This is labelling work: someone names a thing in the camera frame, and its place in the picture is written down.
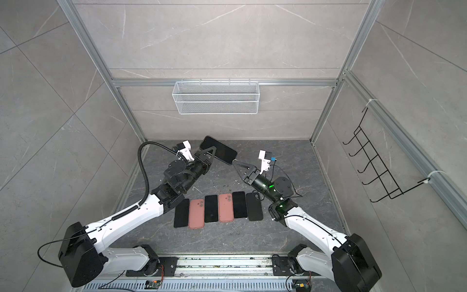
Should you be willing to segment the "black phone case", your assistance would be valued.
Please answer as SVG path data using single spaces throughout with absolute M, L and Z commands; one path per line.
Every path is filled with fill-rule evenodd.
M 249 221 L 263 220 L 263 209 L 261 205 L 260 195 L 258 193 L 246 194 L 246 207 Z

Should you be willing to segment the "black phone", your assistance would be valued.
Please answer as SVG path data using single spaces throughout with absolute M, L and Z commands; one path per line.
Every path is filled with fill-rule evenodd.
M 175 208 L 175 216 L 174 216 L 174 228 L 183 228 L 187 227 L 189 224 L 189 208 L 190 208 L 190 200 L 184 199 L 180 204 L 177 205 Z
M 219 220 L 218 215 L 218 195 L 208 195 L 204 199 L 205 211 L 204 222 L 213 223 Z

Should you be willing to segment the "small circuit board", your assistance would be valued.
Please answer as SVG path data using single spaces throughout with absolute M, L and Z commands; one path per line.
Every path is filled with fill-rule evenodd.
M 302 280 L 293 281 L 291 285 L 293 292 L 310 292 L 311 287 L 312 286 L 309 283 L 309 281 L 302 281 Z
M 145 290 L 158 290 L 162 286 L 161 280 L 150 280 L 145 282 L 144 289 Z

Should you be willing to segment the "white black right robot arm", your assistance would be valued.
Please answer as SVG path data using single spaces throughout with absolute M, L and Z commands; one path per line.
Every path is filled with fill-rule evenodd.
M 307 214 L 292 196 L 294 187 L 287 177 L 268 180 L 254 165 L 233 161 L 244 183 L 271 201 L 268 208 L 274 221 L 304 236 L 319 248 L 298 246 L 289 259 L 297 273 L 317 273 L 335 282 L 342 292 L 368 292 L 382 278 L 382 271 L 368 245 L 357 234 L 347 236 Z

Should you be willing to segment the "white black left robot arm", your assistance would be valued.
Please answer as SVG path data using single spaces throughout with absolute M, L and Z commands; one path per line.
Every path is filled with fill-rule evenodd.
M 145 190 L 141 201 L 86 226 L 66 230 L 58 259 L 72 287 L 82 287 L 101 274 L 132 271 L 152 276 L 161 270 L 158 255 L 149 245 L 112 248 L 111 245 L 143 223 L 174 209 L 197 179 L 206 174 L 217 148 L 198 150 L 171 162 L 157 188 Z

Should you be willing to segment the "pink phone case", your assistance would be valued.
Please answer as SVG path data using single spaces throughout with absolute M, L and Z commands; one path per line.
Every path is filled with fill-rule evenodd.
M 201 229 L 204 227 L 204 200 L 192 200 L 189 204 L 189 228 Z

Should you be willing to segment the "small circuit board right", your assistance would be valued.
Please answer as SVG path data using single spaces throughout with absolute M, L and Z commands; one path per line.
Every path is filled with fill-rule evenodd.
M 291 285 L 293 292 L 310 292 L 311 287 L 312 286 L 309 283 L 309 281 L 302 281 L 302 280 L 293 281 Z

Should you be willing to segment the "black pad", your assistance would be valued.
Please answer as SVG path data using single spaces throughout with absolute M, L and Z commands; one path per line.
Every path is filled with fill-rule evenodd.
M 248 217 L 248 210 L 246 206 L 246 194 L 245 192 L 233 192 L 233 216 L 235 219 L 243 219 Z
M 209 150 L 209 153 L 214 154 L 214 157 L 227 165 L 232 165 L 237 158 L 237 151 L 218 141 L 217 139 L 206 136 L 199 146 L 200 150 Z

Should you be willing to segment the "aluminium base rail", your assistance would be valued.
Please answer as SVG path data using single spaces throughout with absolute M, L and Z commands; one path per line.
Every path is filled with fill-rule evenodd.
M 293 281 L 309 281 L 311 292 L 336 292 L 338 286 L 317 273 L 295 273 L 284 254 L 164 255 L 153 276 L 118 272 L 99 276 L 81 292 L 292 292 Z M 145 282 L 161 280 L 158 290 Z

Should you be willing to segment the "small circuit board left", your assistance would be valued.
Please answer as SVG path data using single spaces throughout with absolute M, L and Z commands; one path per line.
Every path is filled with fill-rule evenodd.
M 145 290 L 158 290 L 162 286 L 161 280 L 150 280 L 145 282 L 144 289 Z

